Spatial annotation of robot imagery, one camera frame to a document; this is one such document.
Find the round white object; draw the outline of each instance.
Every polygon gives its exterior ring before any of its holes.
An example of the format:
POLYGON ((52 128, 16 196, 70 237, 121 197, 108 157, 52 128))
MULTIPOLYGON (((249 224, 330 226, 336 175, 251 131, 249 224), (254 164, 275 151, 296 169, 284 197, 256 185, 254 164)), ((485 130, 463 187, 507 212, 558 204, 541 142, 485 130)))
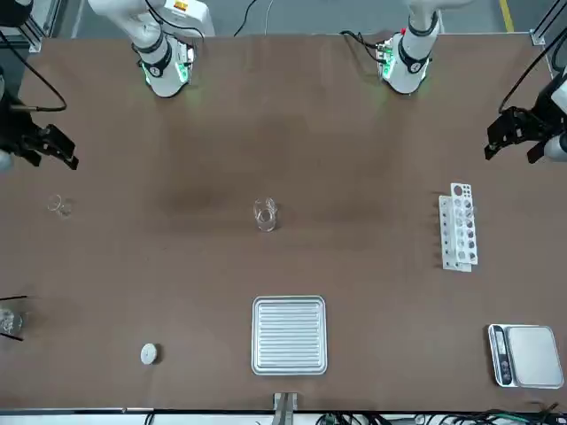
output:
POLYGON ((142 352, 140 353, 140 359, 145 365, 150 365, 158 357, 158 348, 154 344, 146 344, 142 347, 142 352))

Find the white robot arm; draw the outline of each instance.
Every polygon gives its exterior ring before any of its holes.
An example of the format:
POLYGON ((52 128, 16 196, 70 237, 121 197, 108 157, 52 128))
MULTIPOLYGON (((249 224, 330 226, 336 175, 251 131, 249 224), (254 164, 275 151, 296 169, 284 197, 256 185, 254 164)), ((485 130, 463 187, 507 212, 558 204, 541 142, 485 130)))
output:
POLYGON ((408 29, 381 45, 378 69, 382 78, 401 94, 417 90, 425 78, 431 49, 439 33, 438 11, 457 8, 474 0, 404 0, 409 8, 408 29))
POLYGON ((171 97, 190 82, 194 50, 172 34, 214 35, 208 8, 197 0, 89 0, 89 4, 130 37, 142 59, 146 82, 160 97, 171 97), (165 31, 155 13, 167 19, 165 31))

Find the metal frame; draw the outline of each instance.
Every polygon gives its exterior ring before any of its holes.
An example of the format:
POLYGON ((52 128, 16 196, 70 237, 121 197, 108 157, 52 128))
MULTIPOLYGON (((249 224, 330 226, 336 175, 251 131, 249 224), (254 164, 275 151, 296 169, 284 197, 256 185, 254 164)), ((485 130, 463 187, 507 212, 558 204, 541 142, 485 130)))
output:
POLYGON ((51 0, 47 18, 42 26, 35 21, 33 16, 30 16, 26 23, 18 28, 19 35, 6 36, 10 44, 17 48, 29 46, 30 53, 39 53, 42 50, 43 38, 53 35, 53 29, 61 10, 61 4, 62 0, 51 0))
POLYGON ((544 46, 546 40, 544 38, 546 32, 549 28, 553 25, 555 20, 561 15, 563 10, 567 8, 567 0, 555 0, 555 2, 551 5, 543 18, 541 19, 540 23, 536 26, 536 28, 530 30, 530 36, 532 37, 532 44, 534 46, 544 46), (563 4, 557 9, 554 13, 555 8, 559 6, 559 4, 563 4))

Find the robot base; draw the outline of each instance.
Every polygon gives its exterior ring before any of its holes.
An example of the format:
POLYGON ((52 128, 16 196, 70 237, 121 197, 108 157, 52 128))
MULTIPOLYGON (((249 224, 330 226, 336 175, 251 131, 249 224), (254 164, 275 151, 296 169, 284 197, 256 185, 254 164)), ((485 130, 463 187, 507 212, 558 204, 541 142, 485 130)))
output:
POLYGON ((173 37, 168 37, 167 42, 171 45, 173 55, 163 74, 155 77, 142 67, 146 82, 159 97, 175 96, 185 84, 189 84, 194 62, 193 49, 173 37))
POLYGON ((378 58, 385 60, 385 64, 378 63, 378 75, 398 93, 409 95, 419 88, 425 78, 430 59, 419 72, 409 72, 408 67, 400 59, 398 44, 401 37, 401 34, 396 34, 390 40, 378 45, 378 58))

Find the digital scale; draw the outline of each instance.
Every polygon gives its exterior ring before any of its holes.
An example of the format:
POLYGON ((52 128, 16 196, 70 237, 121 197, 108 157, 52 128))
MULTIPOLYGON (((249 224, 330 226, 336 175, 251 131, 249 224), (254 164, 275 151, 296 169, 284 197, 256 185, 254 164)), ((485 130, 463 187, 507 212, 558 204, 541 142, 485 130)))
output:
POLYGON ((501 387, 558 389, 563 371, 551 328, 490 325, 494 376, 501 387))

